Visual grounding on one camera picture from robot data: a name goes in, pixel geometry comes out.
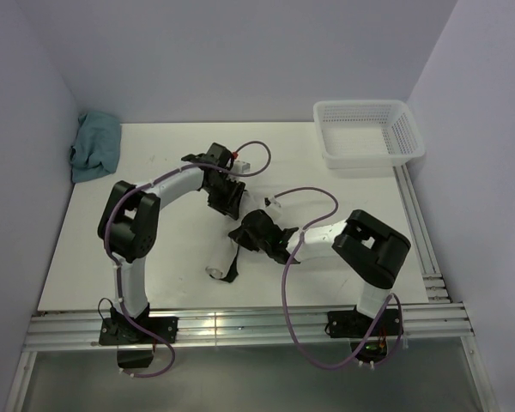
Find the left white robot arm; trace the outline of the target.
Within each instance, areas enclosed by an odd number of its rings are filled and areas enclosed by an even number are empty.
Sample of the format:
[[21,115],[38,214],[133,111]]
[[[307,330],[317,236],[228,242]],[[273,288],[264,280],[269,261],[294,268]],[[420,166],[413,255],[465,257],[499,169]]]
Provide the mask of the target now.
[[153,248],[161,211],[182,196],[203,190],[208,206],[236,219],[245,190],[238,180],[250,170],[247,163],[219,143],[203,154],[188,154],[179,168],[148,183],[118,181],[110,192],[100,218],[98,236],[115,271],[117,312],[127,314],[119,333],[129,342],[141,342],[150,332],[145,289],[145,260]]

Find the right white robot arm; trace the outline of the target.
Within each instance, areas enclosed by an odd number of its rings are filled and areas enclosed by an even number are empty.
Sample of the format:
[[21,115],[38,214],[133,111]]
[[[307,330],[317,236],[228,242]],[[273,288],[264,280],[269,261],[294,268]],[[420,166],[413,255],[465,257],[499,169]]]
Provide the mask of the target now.
[[257,209],[246,215],[228,237],[285,267],[318,258],[340,258],[363,282],[354,324],[366,335],[383,325],[381,307],[411,248],[406,236],[361,209],[344,221],[302,229],[282,229],[264,210]]

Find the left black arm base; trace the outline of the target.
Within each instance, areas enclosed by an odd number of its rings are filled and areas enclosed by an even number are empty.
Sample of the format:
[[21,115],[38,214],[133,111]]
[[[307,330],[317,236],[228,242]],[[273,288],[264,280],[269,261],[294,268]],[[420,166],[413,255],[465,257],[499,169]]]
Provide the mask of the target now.
[[112,308],[102,319],[99,345],[117,347],[117,364],[123,369],[146,369],[155,356],[159,341],[142,328],[168,343],[175,343],[179,319],[174,316],[151,317],[149,307],[129,322],[122,312]]

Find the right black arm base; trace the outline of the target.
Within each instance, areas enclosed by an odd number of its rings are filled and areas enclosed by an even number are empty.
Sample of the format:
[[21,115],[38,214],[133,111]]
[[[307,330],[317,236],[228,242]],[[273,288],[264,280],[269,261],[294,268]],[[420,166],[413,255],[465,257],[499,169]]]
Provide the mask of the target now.
[[[348,338],[352,350],[355,350],[366,334],[373,320],[358,313],[355,309],[327,312],[327,324],[324,332],[333,339]],[[402,338],[403,321],[397,309],[386,309],[375,324],[367,343],[356,355],[356,360],[376,364],[389,354],[388,337]]]

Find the white green raglan t-shirt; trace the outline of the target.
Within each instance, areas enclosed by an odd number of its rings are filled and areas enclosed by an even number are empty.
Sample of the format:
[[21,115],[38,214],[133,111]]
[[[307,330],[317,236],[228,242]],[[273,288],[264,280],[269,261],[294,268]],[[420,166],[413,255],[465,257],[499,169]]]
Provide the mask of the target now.
[[235,220],[225,215],[221,218],[220,232],[215,238],[213,251],[205,267],[205,273],[209,277],[223,282],[234,280],[236,275],[228,273],[236,263],[239,245],[228,237],[228,233],[237,228],[248,213],[256,209],[264,210],[264,198],[245,191],[239,206],[239,219]]

